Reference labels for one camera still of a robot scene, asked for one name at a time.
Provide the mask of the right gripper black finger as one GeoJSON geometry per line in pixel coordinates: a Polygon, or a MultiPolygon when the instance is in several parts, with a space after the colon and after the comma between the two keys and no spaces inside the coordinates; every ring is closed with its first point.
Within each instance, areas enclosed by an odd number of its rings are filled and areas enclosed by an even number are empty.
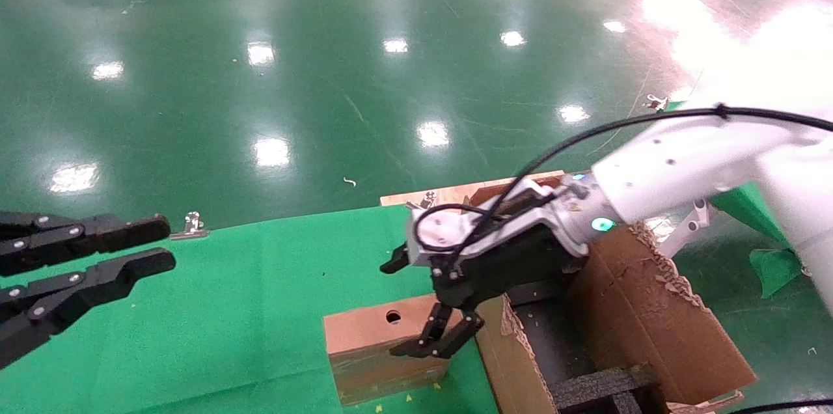
{"type": "Polygon", "coordinates": [[[484,325],[483,318],[475,310],[461,310],[461,321],[447,333],[446,326],[450,321],[450,309],[441,309],[439,316],[432,320],[433,336],[432,357],[450,359],[461,348],[476,336],[484,325]]]}
{"type": "Polygon", "coordinates": [[[444,303],[435,303],[419,336],[399,343],[390,349],[393,357],[431,357],[435,345],[440,342],[446,330],[452,308],[444,303]]]}

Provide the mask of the right gripper black silver body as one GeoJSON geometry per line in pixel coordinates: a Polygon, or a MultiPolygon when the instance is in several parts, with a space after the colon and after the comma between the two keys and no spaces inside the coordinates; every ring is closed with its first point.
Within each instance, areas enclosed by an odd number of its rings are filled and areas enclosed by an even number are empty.
{"type": "Polygon", "coordinates": [[[435,297],[454,309],[475,310],[520,284],[583,268],[591,238],[589,204],[587,182],[520,182],[464,214],[451,206],[432,209],[435,297]]]}

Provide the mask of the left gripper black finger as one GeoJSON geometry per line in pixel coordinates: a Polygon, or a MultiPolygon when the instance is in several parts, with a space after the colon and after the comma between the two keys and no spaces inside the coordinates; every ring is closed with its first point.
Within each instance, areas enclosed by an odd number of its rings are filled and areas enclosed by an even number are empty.
{"type": "Polygon", "coordinates": [[[13,277],[96,253],[128,250],[171,233],[167,218],[123,221],[105,214],[74,219],[53,214],[1,213],[1,275],[13,277]]]}
{"type": "Polygon", "coordinates": [[[1,367],[41,348],[92,308],[129,296],[137,281],[175,267],[172,252],[154,248],[2,289],[1,367]]]}

